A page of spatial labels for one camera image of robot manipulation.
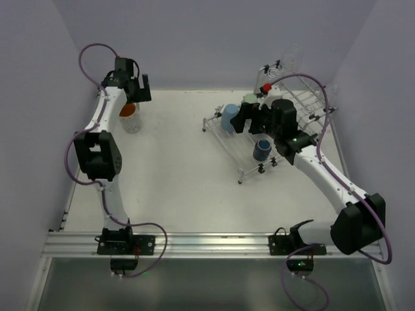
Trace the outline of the light green plastic cup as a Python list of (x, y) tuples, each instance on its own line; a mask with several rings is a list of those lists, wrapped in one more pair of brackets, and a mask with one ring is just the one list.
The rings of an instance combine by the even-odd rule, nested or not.
[(241, 100), (242, 103), (248, 103), (248, 104), (257, 104), (258, 98), (255, 94), (250, 93), (246, 94), (243, 99)]

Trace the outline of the light blue plastic cup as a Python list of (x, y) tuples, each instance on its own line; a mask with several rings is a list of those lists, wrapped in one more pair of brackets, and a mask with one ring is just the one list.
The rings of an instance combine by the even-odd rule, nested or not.
[(228, 104), (224, 107), (220, 118), (220, 126), (225, 132), (233, 133), (234, 128), (230, 121), (238, 114), (238, 112), (239, 107), (235, 104)]

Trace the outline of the white patterned ceramic mug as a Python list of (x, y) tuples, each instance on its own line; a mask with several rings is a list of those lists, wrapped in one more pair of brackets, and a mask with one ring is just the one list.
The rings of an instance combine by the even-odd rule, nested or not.
[(126, 133), (136, 133), (141, 128), (140, 106), (138, 103), (128, 103), (119, 113), (119, 120)]

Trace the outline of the dark blue ceramic cup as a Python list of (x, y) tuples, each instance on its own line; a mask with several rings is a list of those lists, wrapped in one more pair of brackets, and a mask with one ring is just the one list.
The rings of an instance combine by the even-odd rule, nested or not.
[(253, 157), (256, 161), (265, 161), (272, 149), (270, 142), (266, 139), (260, 139), (255, 143)]

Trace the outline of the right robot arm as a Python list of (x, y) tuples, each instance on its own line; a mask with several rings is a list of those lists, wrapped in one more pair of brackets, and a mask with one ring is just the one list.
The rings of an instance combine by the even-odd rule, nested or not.
[(292, 226), (289, 238), (295, 249), (332, 244), (351, 255), (380, 239), (390, 245), (383, 197), (368, 194), (332, 166), (321, 151), (321, 143), (298, 126), (292, 101), (277, 99), (271, 107), (244, 102), (230, 123), (241, 133), (247, 120), (251, 121), (250, 133), (268, 135), (278, 154), (318, 187), (337, 214), (332, 224), (306, 220)]

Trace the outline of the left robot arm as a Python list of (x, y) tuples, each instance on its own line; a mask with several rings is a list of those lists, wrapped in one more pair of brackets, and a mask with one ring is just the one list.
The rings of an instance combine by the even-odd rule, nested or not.
[(79, 167), (95, 185), (104, 215), (97, 252), (138, 255), (139, 242), (133, 234), (119, 188), (123, 158), (113, 131), (117, 124), (126, 133), (140, 130), (139, 104), (151, 100), (148, 76), (139, 73), (135, 60), (118, 56), (114, 69), (100, 86), (103, 90), (93, 118), (74, 139)]

